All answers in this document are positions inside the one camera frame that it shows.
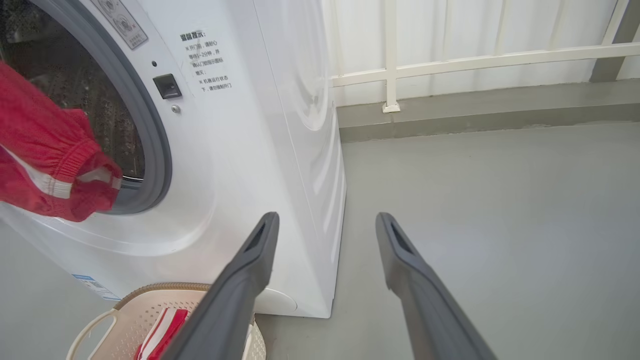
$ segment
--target sticker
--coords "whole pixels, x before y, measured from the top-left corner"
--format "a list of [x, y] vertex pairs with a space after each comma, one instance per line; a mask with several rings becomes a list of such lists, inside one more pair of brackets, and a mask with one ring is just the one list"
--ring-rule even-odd
[[196, 94], [215, 94], [233, 88], [227, 74], [224, 54], [218, 40], [206, 30], [178, 34], [182, 41], [187, 65], [192, 79], [189, 84]]
[[91, 0], [105, 18], [118, 31], [122, 40], [133, 50], [147, 39], [133, 16], [118, 0]]
[[106, 300], [115, 300], [120, 301], [121, 298], [117, 297], [114, 293], [110, 292], [104, 286], [100, 285], [99, 282], [93, 280], [93, 277], [84, 276], [84, 275], [73, 275], [76, 279], [80, 280], [83, 284], [87, 285], [91, 290], [93, 290], [96, 294], [100, 295], [103, 299]]

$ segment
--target basket handle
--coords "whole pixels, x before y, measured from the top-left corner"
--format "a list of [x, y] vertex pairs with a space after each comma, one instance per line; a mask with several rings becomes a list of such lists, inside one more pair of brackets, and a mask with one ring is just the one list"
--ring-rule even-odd
[[116, 321], [118, 320], [118, 318], [116, 316], [117, 312], [118, 311], [116, 309], [110, 309], [109, 311], [106, 311], [105, 313], [102, 313], [101, 315], [98, 315], [98, 317], [96, 317], [90, 323], [88, 323], [87, 326], [85, 326], [84, 329], [78, 334], [78, 336], [76, 336], [76, 339], [74, 340], [74, 343], [71, 344], [71, 347], [69, 348], [69, 351], [67, 352], [67, 360], [74, 360], [75, 357], [76, 357], [76, 352], [78, 351], [78, 348], [80, 347], [80, 344], [83, 342], [83, 340], [86, 337], [86, 335], [89, 332], [91, 332], [91, 330], [93, 330], [93, 328], [96, 325], [101, 323], [107, 317], [111, 316], [111, 317], [113, 317], [113, 323], [111, 324], [111, 326], [109, 326], [109, 329], [107, 330], [107, 332], [104, 334], [104, 336], [100, 340], [100, 343], [98, 343], [98, 345], [95, 347], [95, 350], [97, 350], [100, 347], [100, 345], [102, 345], [102, 342], [107, 337], [107, 335], [109, 335], [109, 333], [113, 329], [113, 326], [116, 324]]

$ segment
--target plastic laundry basket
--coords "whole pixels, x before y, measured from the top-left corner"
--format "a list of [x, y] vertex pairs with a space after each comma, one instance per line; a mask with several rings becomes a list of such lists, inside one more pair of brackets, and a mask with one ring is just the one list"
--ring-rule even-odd
[[[76, 352], [84, 337], [107, 318], [112, 318], [113, 323], [89, 358], [131, 360], [162, 308], [193, 311], [208, 290], [209, 285], [188, 282], [164, 282], [144, 286], [127, 295], [113, 309], [93, 319], [71, 345], [67, 360], [76, 358]], [[252, 320], [249, 326], [243, 360], [265, 360], [266, 348], [255, 320]]]

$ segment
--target metal railing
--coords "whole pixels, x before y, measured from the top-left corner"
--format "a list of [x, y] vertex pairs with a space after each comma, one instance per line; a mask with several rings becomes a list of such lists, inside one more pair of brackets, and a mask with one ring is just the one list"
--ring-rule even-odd
[[[447, 0], [445, 10], [444, 40], [442, 53], [447, 54], [450, 44], [451, 34], [451, 4], [455, 0]], [[512, 0], [502, 0], [500, 10], [500, 20], [498, 32], [495, 39], [495, 50], [493, 55], [475, 56], [471, 58], [459, 58], [442, 61], [432, 61], [414, 65], [398, 67], [397, 58], [397, 35], [396, 35], [396, 0], [384, 0], [385, 2], [385, 69], [367, 70], [361, 72], [344, 73], [344, 59], [340, 44], [340, 32], [337, 23], [336, 0], [331, 0], [333, 27], [333, 45], [335, 51], [335, 67], [337, 76], [332, 77], [333, 86], [346, 86], [360, 83], [370, 83], [373, 81], [386, 81], [387, 102], [383, 107], [383, 112], [391, 113], [400, 111], [396, 97], [396, 80], [410, 78], [414, 76], [440, 74], [444, 72], [456, 72], [464, 70], [486, 69], [490, 67], [505, 67], [512, 65], [525, 65], [532, 63], [547, 63], [555, 61], [585, 60], [597, 58], [617, 58], [624, 56], [640, 55], [640, 43], [630, 42], [624, 44], [614, 44], [613, 40], [620, 26], [629, 0], [618, 0], [611, 15], [607, 31], [602, 39], [602, 43], [596, 46], [557, 48], [559, 29], [566, 17], [566, 0], [560, 0], [554, 27], [548, 46], [545, 50], [525, 51], [521, 53], [503, 53], [505, 18], [509, 13], [509, 4]]]

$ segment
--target red and white cloth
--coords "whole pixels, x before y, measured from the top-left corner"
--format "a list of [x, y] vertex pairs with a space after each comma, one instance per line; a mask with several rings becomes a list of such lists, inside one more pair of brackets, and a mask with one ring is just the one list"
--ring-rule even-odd
[[185, 309], [164, 308], [145, 341], [138, 347], [134, 360], [159, 360], [188, 314], [189, 311]]
[[111, 209], [121, 181], [82, 110], [59, 108], [0, 62], [0, 201], [78, 222]]

